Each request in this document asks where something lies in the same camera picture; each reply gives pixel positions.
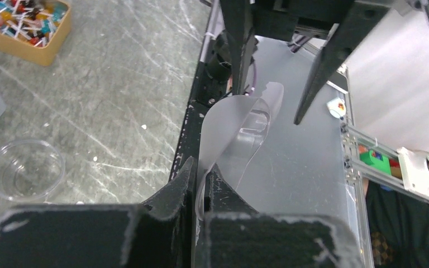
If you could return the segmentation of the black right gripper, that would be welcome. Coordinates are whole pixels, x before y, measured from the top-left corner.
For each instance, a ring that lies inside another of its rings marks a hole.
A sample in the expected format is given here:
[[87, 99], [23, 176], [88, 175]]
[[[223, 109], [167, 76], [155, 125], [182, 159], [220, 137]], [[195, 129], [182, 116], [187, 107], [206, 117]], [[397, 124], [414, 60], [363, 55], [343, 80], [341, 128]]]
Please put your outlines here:
[[232, 92], [243, 94], [254, 36], [289, 41], [293, 35], [327, 39], [318, 52], [295, 114], [299, 125], [316, 95], [390, 10], [390, 1], [220, 0], [231, 57]]

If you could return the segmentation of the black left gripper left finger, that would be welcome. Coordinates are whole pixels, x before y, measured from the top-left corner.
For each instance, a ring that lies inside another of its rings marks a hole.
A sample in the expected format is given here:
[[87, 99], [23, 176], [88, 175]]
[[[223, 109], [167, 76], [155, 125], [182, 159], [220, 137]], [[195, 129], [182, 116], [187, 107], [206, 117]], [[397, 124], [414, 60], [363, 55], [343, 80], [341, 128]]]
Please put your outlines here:
[[140, 204], [26, 204], [0, 216], [0, 267], [191, 267], [196, 161]]

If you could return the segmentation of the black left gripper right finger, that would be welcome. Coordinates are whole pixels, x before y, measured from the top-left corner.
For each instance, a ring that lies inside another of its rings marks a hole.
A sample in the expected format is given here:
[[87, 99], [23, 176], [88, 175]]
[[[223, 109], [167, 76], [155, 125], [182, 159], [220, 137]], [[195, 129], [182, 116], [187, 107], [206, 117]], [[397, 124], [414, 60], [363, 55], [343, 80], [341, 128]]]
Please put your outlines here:
[[227, 184], [207, 174], [204, 267], [364, 267], [355, 236], [338, 218], [259, 213]]

